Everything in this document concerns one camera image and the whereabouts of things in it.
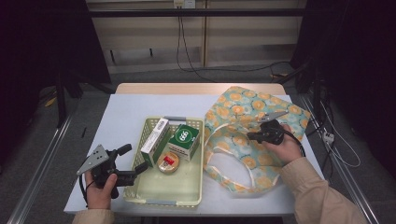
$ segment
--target beige sleeve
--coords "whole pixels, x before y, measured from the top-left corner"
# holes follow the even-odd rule
[[[359,208],[330,188],[307,158],[292,161],[280,175],[295,197],[298,223],[367,223]]]
[[[79,211],[73,224],[109,224],[114,222],[114,213],[107,209],[88,209]]]

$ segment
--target human hand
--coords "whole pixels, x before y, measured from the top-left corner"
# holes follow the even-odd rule
[[[286,131],[291,132],[289,125],[281,124],[281,126]],[[262,141],[262,144],[270,151],[273,151],[285,164],[302,157],[300,146],[287,134],[284,134],[283,142],[278,146],[265,141]]]
[[[91,171],[85,173],[85,183],[87,188],[88,209],[110,209],[111,207],[111,190],[116,186],[117,175],[112,174],[108,177],[102,189],[97,188]]]

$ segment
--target person's left hand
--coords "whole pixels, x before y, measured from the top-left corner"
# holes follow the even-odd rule
[[[91,171],[85,173],[85,183],[87,188],[88,209],[110,209],[111,207],[111,190],[116,186],[117,175],[112,174],[108,177],[105,186],[102,189],[97,188],[93,182]]]

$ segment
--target basket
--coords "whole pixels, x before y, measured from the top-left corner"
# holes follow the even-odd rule
[[[203,161],[204,161],[204,120],[180,117],[169,119],[169,131],[174,133],[178,124],[187,124],[199,130],[199,146],[190,162],[180,159],[177,170],[166,175],[157,166],[149,167],[140,174],[133,186],[125,187],[123,198],[127,202],[140,204],[194,207],[202,199]],[[146,142],[160,117],[147,118],[134,154],[132,169],[144,162],[140,148]]]

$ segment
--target table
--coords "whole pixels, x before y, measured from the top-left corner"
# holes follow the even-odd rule
[[[125,144],[137,146],[143,122],[149,116],[184,116],[203,118],[205,112],[231,86],[241,86],[254,91],[268,92],[290,100],[279,84],[242,83],[128,83],[120,84],[111,95],[101,124],[93,139],[93,149],[102,144],[117,148]],[[306,157],[322,176],[318,162],[306,137],[303,138]],[[131,169],[135,150],[117,158],[119,170]],[[85,209],[78,184],[75,185],[64,209],[75,214]],[[203,180],[203,197],[194,208],[141,205],[125,202],[120,196],[112,201],[112,210],[125,216],[166,217],[224,217],[224,216],[283,216],[293,213],[294,198],[289,189],[279,181],[266,193],[235,194],[220,186],[206,173]]]

